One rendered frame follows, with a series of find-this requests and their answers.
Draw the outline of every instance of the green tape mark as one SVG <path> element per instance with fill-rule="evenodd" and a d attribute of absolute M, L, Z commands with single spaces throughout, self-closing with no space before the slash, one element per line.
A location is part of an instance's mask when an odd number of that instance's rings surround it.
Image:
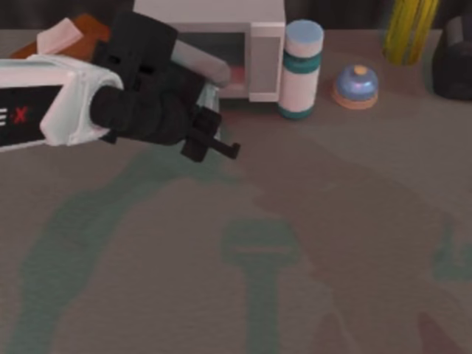
<path fill-rule="evenodd" d="M 236 182 L 218 172 L 218 154 L 196 164 L 180 149 L 153 146 L 110 184 L 76 195 L 55 213 L 21 265 L 22 309 L 6 354 L 50 353 L 62 313 L 87 286 L 113 231 L 136 202 L 180 178 Z"/>
<path fill-rule="evenodd" d="M 293 231 L 284 221 L 235 221 L 223 233 L 222 255 L 241 269 L 246 280 L 246 353 L 277 354 L 277 277 L 284 267 L 299 261 Z"/>
<path fill-rule="evenodd" d="M 472 245 L 463 246 L 461 259 L 454 257 L 454 226 L 445 225 L 444 236 L 433 256 L 433 278 L 437 281 L 467 282 L 472 280 Z"/>

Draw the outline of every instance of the green stripe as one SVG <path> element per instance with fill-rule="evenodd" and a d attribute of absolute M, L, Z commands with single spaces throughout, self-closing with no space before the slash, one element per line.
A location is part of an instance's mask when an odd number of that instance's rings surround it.
<path fill-rule="evenodd" d="M 319 68 L 321 62 L 321 53 L 310 58 L 298 58 L 285 50 L 283 52 L 283 66 L 294 74 L 310 74 Z"/>
<path fill-rule="evenodd" d="M 301 112 L 291 112 L 291 111 L 287 111 L 285 108 L 281 107 L 279 105 L 279 113 L 284 117 L 284 118 L 287 118 L 287 119 L 291 119 L 291 120 L 300 120 L 300 119 L 304 119 L 306 117 L 308 117 L 311 112 L 313 111 L 313 106 L 311 106 L 309 109 L 307 109 L 306 111 L 301 111 Z"/>

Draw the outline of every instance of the black object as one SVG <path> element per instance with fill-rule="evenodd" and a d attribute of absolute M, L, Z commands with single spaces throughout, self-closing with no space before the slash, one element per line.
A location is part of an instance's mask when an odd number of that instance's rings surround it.
<path fill-rule="evenodd" d="M 472 100 L 472 13 L 445 26 L 434 53 L 432 77 L 435 94 Z"/>
<path fill-rule="evenodd" d="M 45 140 L 40 124 L 62 86 L 0 88 L 0 147 Z"/>
<path fill-rule="evenodd" d="M 196 103 L 205 77 L 171 61 L 178 32 L 133 12 L 121 13 L 108 43 L 99 42 L 92 63 L 116 72 L 124 90 L 105 86 L 91 102 L 92 121 L 111 132 L 114 144 L 127 138 L 160 145 L 185 141 L 181 153 L 202 162 L 209 148 L 236 159 L 240 146 L 214 138 L 220 114 Z"/>

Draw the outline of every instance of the brown table surface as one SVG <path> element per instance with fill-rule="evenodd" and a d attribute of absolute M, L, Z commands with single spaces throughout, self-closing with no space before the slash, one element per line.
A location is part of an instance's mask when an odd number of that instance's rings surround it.
<path fill-rule="evenodd" d="M 378 32 L 327 31 L 312 117 L 223 103 L 236 162 L 0 154 L 0 353 L 472 353 L 472 106 L 428 91 L 438 35 L 396 67 Z M 368 111 L 330 98 L 351 63 L 378 73 Z"/>

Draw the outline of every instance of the yellow bottle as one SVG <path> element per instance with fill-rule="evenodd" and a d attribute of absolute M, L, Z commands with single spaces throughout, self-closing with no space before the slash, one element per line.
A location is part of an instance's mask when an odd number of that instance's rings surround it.
<path fill-rule="evenodd" d="M 415 64 L 421 58 L 440 0 L 396 0 L 383 44 L 390 63 Z"/>

